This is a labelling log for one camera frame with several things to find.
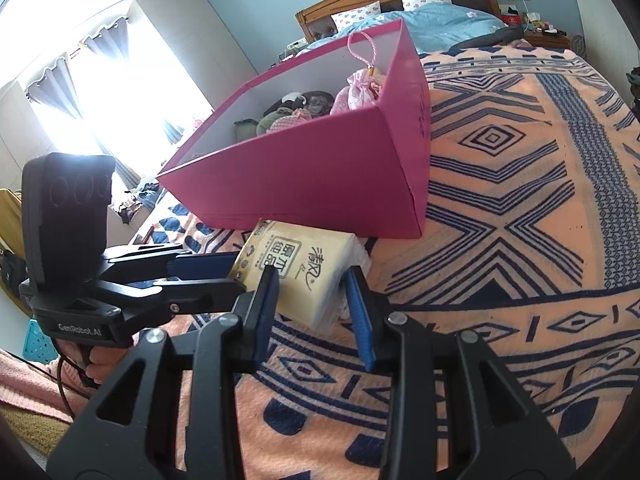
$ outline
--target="nightstand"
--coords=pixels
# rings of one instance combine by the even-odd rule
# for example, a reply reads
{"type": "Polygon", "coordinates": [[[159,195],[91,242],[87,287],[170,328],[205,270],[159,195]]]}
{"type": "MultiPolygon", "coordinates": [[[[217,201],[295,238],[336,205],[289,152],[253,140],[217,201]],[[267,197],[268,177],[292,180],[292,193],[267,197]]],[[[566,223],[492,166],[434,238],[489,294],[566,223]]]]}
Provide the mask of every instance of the nightstand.
{"type": "Polygon", "coordinates": [[[571,42],[566,36],[560,34],[549,35],[542,32],[525,32],[524,39],[529,41],[531,46],[541,46],[543,48],[567,48],[571,49],[571,42]]]}

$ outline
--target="window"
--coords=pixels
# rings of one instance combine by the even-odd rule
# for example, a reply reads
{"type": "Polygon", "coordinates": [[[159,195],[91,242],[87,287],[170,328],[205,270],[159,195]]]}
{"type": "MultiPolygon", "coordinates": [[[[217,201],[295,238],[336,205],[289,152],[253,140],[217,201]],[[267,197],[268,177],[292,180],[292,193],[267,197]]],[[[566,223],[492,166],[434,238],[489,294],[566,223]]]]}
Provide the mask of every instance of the window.
{"type": "Polygon", "coordinates": [[[195,121],[212,110],[146,18],[127,28],[129,62],[114,62],[85,48],[70,60],[84,121],[46,106],[33,107],[60,151],[101,153],[93,133],[139,175],[153,176],[175,151],[163,121],[183,128],[186,137],[195,121]]]}

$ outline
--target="curtain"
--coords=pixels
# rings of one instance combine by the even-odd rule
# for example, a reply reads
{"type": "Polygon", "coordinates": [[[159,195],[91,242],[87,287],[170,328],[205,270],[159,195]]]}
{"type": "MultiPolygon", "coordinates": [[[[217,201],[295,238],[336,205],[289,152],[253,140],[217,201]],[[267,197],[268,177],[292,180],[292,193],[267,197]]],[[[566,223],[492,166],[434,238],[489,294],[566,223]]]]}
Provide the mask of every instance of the curtain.
{"type": "MultiPolygon", "coordinates": [[[[76,87],[71,79],[71,73],[65,57],[57,58],[52,67],[44,70],[40,79],[27,87],[27,98],[33,102],[60,110],[75,120],[84,120],[76,87]]],[[[140,183],[140,176],[127,164],[114,156],[111,150],[93,132],[90,135],[94,138],[103,154],[113,156],[116,161],[116,174],[122,179],[127,189],[136,187],[140,183]]]]}
{"type": "Polygon", "coordinates": [[[57,58],[52,67],[44,69],[40,79],[27,87],[27,98],[82,120],[80,101],[64,57],[57,58]]]}
{"type": "Polygon", "coordinates": [[[105,56],[114,61],[129,60],[129,35],[127,19],[118,18],[110,27],[103,27],[94,37],[81,43],[94,54],[105,56]]]}
{"type": "Polygon", "coordinates": [[[122,179],[127,189],[134,189],[140,184],[140,176],[130,166],[122,162],[113,152],[97,137],[95,142],[105,155],[111,155],[116,160],[116,174],[122,179]]]}
{"type": "Polygon", "coordinates": [[[166,119],[162,120],[162,130],[164,131],[166,140],[168,140],[172,144],[178,142],[182,138],[182,134],[184,133],[183,127],[175,126],[166,119]]]}

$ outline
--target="orange blanket with blue pattern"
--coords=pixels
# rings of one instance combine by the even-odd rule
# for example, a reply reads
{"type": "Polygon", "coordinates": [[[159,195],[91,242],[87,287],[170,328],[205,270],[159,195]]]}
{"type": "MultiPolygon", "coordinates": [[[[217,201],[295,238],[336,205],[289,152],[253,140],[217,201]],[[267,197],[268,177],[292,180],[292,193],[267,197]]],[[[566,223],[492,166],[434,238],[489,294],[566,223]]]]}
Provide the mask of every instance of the orange blanket with blue pattern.
{"type": "MultiPolygon", "coordinates": [[[[423,63],[426,228],[420,240],[363,240],[369,284],[439,332],[478,331],[579,466],[640,370],[640,124],[569,51],[491,47],[423,63]]],[[[250,234],[219,227],[167,196],[140,233],[197,253],[238,250],[250,234]]],[[[378,477],[389,380],[365,373],[349,321],[320,338],[276,315],[268,359],[236,395],[248,479],[378,477]]]]}

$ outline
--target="pink box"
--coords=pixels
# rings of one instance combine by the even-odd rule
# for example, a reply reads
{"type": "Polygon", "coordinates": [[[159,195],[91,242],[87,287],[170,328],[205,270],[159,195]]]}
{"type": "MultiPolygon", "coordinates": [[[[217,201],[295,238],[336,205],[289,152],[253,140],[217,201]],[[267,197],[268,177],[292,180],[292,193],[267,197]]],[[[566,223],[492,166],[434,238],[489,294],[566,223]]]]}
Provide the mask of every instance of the pink box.
{"type": "MultiPolygon", "coordinates": [[[[367,33],[378,50],[376,66],[386,74],[375,106],[234,144],[235,121],[260,120],[292,91],[335,96],[364,68],[349,53],[347,38],[332,41],[243,85],[158,180],[212,227],[251,230],[269,218],[362,237],[420,237],[429,183],[429,88],[404,22],[367,33]]],[[[371,58],[361,35],[352,49],[371,58]]]]}

